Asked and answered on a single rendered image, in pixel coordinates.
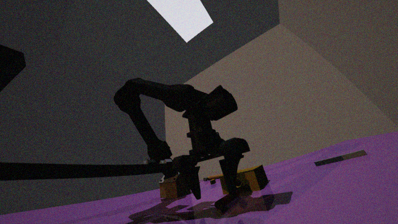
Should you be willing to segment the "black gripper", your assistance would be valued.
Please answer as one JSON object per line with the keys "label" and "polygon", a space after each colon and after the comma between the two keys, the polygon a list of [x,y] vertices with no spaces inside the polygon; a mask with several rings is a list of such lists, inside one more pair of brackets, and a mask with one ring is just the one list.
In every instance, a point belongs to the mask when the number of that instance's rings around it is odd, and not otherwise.
{"label": "black gripper", "polygon": [[[197,200],[201,199],[201,188],[198,177],[200,166],[195,167],[198,162],[214,159],[224,156],[219,160],[221,170],[228,188],[231,199],[236,196],[237,168],[240,159],[244,157],[242,153],[250,151],[248,143],[242,138],[232,138],[216,145],[214,134],[216,130],[212,129],[211,124],[198,124],[190,127],[187,138],[191,138],[192,150],[190,155],[181,155],[174,157],[172,168],[179,169],[181,174],[193,195]],[[208,155],[208,153],[211,153]],[[204,158],[203,158],[204,157]]]}

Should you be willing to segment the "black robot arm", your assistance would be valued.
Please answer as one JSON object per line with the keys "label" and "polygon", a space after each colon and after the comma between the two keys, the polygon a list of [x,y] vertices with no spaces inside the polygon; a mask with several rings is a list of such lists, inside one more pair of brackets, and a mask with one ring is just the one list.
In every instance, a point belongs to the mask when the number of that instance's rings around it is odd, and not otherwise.
{"label": "black robot arm", "polygon": [[[182,117],[188,119],[189,129],[198,124],[211,124],[237,111],[237,103],[222,85],[209,94],[194,89],[191,85],[164,85],[161,83],[134,78],[115,93],[114,102],[127,113],[147,144],[148,155],[156,164],[161,160],[171,159],[172,153],[166,141],[159,140],[140,108],[140,97],[143,94],[164,102],[177,111],[185,112]],[[171,159],[172,160],[172,159]]]}

